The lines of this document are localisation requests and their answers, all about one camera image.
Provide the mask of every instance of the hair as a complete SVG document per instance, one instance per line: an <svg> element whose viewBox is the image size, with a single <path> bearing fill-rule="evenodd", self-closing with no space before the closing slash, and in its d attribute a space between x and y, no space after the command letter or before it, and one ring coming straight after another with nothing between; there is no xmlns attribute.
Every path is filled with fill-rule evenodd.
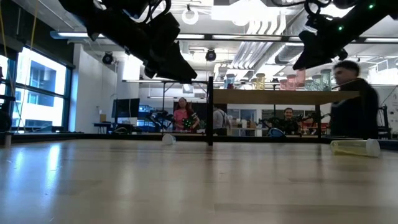
<svg viewBox="0 0 398 224"><path fill-rule="evenodd" d="M354 71L357 77L359 76L359 73L361 71L359 65L356 62L350 60L344 60L342 62L337 63L335 66L333 66L333 69L336 68L345 68L347 70Z"/></svg>
<svg viewBox="0 0 398 224"><path fill-rule="evenodd" d="M189 104L187 99L185 99L184 97L181 97L180 100L181 99L185 100L185 109L187 110L188 116L191 116L194 113L192 108L191 108L191 104ZM180 103L177 102L177 110L179 110L179 109L181 109Z"/></svg>
<svg viewBox="0 0 398 224"><path fill-rule="evenodd" d="M293 108L286 108L286 109L284 110L284 113L286 113L287 110L291 110L292 112L294 112L294 111L293 111Z"/></svg>

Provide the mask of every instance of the bottle cap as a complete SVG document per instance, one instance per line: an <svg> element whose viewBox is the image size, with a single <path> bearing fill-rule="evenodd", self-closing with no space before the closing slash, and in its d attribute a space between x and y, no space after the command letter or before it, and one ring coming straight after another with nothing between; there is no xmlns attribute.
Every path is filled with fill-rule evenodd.
<svg viewBox="0 0 398 224"><path fill-rule="evenodd" d="M162 138L162 142L165 144L165 145L173 145L173 144L175 144L175 142L176 142L176 140L175 140L175 137L174 136L172 136L171 134L165 134L164 136L163 136L163 138Z"/></svg>
<svg viewBox="0 0 398 224"><path fill-rule="evenodd" d="M368 139L366 141L366 152L368 156L379 157L380 156L380 144L376 139Z"/></svg>

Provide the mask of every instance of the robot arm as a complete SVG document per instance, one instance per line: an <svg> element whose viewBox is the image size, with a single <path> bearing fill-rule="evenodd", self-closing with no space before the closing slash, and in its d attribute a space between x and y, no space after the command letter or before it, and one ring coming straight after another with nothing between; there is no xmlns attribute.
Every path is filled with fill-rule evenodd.
<svg viewBox="0 0 398 224"><path fill-rule="evenodd" d="M92 41L103 34L144 62L145 74L153 78L169 78L190 83L197 74L180 53L175 39L180 33L180 24L169 13L171 0L165 0L165 11L152 19L152 13L162 0L59 0L87 28ZM144 22L140 18L149 6Z"/></svg>
<svg viewBox="0 0 398 224"><path fill-rule="evenodd" d="M331 0L326 2L304 0L294 4L300 3L304 4L305 10L309 14L306 25L316 29L317 32L305 30L299 34L304 43L304 51L293 66L294 70L330 63L331 59L335 57L344 60L348 54L343 47L358 39L363 32L383 18L387 16L391 16L393 19L398 18L397 0L333 0L334 5L340 9L354 6L342 18L331 18L320 14L322 8L327 7ZM310 4L316 4L318 11L312 12Z"/></svg>

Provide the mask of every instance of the box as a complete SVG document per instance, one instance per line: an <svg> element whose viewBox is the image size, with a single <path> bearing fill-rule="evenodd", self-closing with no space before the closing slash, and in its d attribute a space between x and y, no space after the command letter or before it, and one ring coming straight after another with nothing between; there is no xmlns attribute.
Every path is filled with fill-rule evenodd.
<svg viewBox="0 0 398 224"><path fill-rule="evenodd" d="M106 122L106 114L100 114L99 115L99 121L100 122Z"/></svg>

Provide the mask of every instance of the monitor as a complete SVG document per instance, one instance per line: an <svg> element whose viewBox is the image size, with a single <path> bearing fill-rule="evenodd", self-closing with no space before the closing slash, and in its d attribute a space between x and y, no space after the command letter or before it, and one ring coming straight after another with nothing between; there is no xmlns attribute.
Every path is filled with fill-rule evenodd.
<svg viewBox="0 0 398 224"><path fill-rule="evenodd" d="M112 118L118 112L117 118L137 118L139 109L138 99L117 99L113 100Z"/></svg>

